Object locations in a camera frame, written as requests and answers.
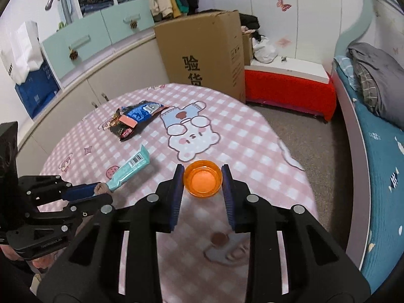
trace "gray carpet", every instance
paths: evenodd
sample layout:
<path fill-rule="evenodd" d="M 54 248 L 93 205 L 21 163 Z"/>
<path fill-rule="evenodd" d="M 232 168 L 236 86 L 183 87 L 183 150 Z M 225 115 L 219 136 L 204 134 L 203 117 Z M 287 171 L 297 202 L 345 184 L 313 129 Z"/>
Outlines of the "gray carpet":
<path fill-rule="evenodd" d="M 316 196 L 319 221 L 346 249 L 352 216 L 351 152 L 340 107 L 326 123 L 322 117 L 249 104 L 260 112 L 306 169 Z"/>

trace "teal bedsheet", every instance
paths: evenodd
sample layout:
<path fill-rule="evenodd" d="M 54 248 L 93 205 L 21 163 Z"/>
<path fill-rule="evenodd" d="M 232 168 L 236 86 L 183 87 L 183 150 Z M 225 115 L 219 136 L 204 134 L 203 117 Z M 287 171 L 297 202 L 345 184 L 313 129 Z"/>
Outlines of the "teal bedsheet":
<path fill-rule="evenodd" d="M 368 156 L 370 233 L 362 274 L 373 293 L 404 252 L 404 133 L 369 112 L 339 66 L 337 73 L 354 101 Z"/>

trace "plaid pillow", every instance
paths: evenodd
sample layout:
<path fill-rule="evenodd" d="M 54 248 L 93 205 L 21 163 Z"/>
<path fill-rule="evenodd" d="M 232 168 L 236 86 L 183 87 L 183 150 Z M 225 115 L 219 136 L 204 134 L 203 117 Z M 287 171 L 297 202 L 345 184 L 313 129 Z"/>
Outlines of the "plaid pillow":
<path fill-rule="evenodd" d="M 345 56 L 335 56 L 334 60 L 338 63 L 341 70 L 348 78 L 348 82 L 351 88 L 353 88 L 355 91 L 360 91 L 361 86 L 360 83 L 358 82 L 357 77 L 355 76 L 352 59 Z"/>
<path fill-rule="evenodd" d="M 359 62 L 355 63 L 354 67 L 362 87 L 363 102 L 372 113 L 375 113 L 374 108 L 377 105 L 378 91 L 373 77 Z"/>

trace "pink cloth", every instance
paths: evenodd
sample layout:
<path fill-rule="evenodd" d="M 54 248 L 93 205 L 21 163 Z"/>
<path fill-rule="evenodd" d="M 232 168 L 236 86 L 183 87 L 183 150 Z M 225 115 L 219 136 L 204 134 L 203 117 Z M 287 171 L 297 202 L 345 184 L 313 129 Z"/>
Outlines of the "pink cloth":
<path fill-rule="evenodd" d="M 177 108 L 155 117 L 129 141 L 119 142 L 107 129 L 109 118 L 117 108 L 142 100 Z M 299 203 L 317 217 L 304 171 L 288 156 L 263 116 L 225 94 L 198 86 L 152 87 L 103 104 L 59 142 L 42 174 L 59 174 L 73 185 L 106 182 L 141 144 L 150 152 L 150 165 L 114 192 L 115 208 L 133 205 L 153 193 L 160 182 L 173 177 L 177 164 L 186 167 L 195 160 L 211 160 L 219 167 L 229 164 L 234 179 L 246 182 L 251 193 L 271 204 L 290 208 Z M 60 200 L 40 210 L 61 210 L 66 204 Z M 120 293 L 124 293 L 127 235 Z M 197 199 L 184 190 L 175 231 L 157 236 L 165 302 L 244 302 L 248 240 L 248 234 L 232 233 L 221 192 L 209 199 Z M 286 291 L 284 252 L 281 261 Z"/>

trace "barcode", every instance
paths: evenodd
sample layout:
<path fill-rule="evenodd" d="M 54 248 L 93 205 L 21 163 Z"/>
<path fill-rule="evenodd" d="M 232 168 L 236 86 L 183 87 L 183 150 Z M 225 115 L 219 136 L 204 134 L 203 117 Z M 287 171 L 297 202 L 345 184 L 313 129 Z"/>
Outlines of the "barcode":
<path fill-rule="evenodd" d="M 131 166 L 135 166 L 138 162 L 143 160 L 143 156 L 141 154 L 137 154 L 134 158 L 129 161 Z"/>

